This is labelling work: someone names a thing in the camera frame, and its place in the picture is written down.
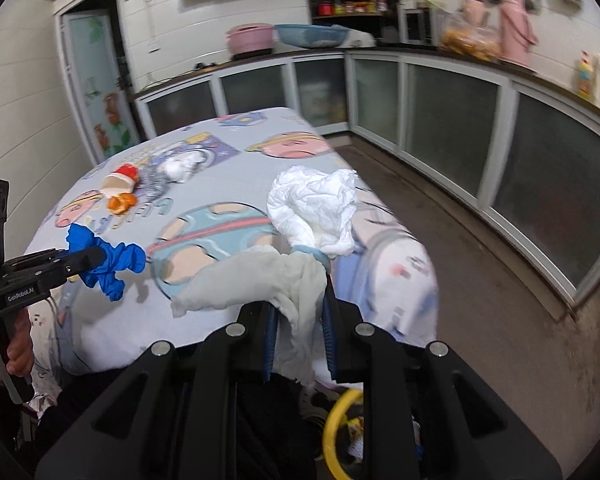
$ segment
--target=wall shelf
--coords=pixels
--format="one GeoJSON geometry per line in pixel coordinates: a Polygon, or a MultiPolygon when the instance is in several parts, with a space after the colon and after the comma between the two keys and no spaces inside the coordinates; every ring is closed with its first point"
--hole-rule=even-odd
{"type": "Polygon", "coordinates": [[[326,20],[329,18],[388,18],[380,12],[349,12],[347,14],[329,14],[327,16],[314,16],[314,20],[326,20]]]}

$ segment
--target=bed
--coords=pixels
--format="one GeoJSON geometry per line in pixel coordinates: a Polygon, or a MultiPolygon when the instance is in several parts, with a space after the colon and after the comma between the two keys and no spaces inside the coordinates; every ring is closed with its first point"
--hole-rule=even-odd
{"type": "MultiPolygon", "coordinates": [[[[111,157],[76,182],[48,213],[27,253],[67,247],[68,226],[76,222],[113,245],[140,245],[147,265],[141,274],[119,273],[126,283],[119,301],[72,278],[53,291],[55,301],[29,308],[36,398],[53,402],[68,374],[124,367],[156,340],[192,344],[234,321],[234,308],[174,319],[170,298],[201,267],[254,244],[288,251],[267,218],[266,199],[276,175],[296,164],[325,173],[347,167],[296,112],[269,108],[177,129],[111,157]],[[142,198],[141,187],[136,206],[121,216],[107,210],[99,187],[120,165],[142,168],[192,151],[200,162],[186,182],[151,201],[142,198]]],[[[430,259],[364,182],[357,188],[356,249],[333,263],[336,295],[358,304],[365,320],[399,340],[424,346],[435,339],[438,310],[430,259]]],[[[329,383],[319,326],[316,335],[314,368],[317,379],[329,383]]]]}

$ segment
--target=red cap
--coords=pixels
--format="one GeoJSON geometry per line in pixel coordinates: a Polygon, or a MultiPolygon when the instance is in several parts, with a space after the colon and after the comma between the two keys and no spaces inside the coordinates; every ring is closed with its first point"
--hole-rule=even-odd
{"type": "Polygon", "coordinates": [[[138,182],[138,180],[140,180],[138,168],[136,168],[133,164],[123,164],[122,166],[117,168],[117,170],[114,171],[114,173],[120,173],[125,176],[128,176],[135,182],[138,182]]]}

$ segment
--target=pink thermos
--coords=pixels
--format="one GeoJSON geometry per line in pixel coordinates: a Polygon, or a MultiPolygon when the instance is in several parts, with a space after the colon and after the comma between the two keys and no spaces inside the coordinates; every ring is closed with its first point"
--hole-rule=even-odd
{"type": "Polygon", "coordinates": [[[538,43],[523,0],[501,0],[500,59],[529,66],[529,46],[538,43]]]}

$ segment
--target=white wall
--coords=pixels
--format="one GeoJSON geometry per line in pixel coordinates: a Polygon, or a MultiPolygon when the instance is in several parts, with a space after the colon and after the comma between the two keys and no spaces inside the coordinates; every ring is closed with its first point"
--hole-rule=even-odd
{"type": "MultiPolygon", "coordinates": [[[[54,9],[76,1],[56,0],[54,9]]],[[[136,90],[147,85],[149,74],[161,80],[199,62],[228,61],[225,33],[236,25],[310,22],[306,0],[129,0],[119,5],[136,90]],[[149,53],[153,38],[160,50],[149,53]]]]}
{"type": "MultiPolygon", "coordinates": [[[[459,9],[462,0],[433,0],[446,10],[459,9]]],[[[413,0],[402,0],[412,7],[413,0]]],[[[562,0],[543,0],[539,14],[531,14],[539,44],[531,49],[531,68],[538,75],[573,88],[574,66],[580,51],[600,54],[600,7],[595,0],[583,0],[580,10],[562,0]]],[[[491,9],[490,24],[499,24],[498,9],[491,9]]]]}
{"type": "Polygon", "coordinates": [[[10,181],[6,256],[24,252],[46,213],[90,168],[66,102],[45,0],[0,7],[0,178],[10,181]]]}

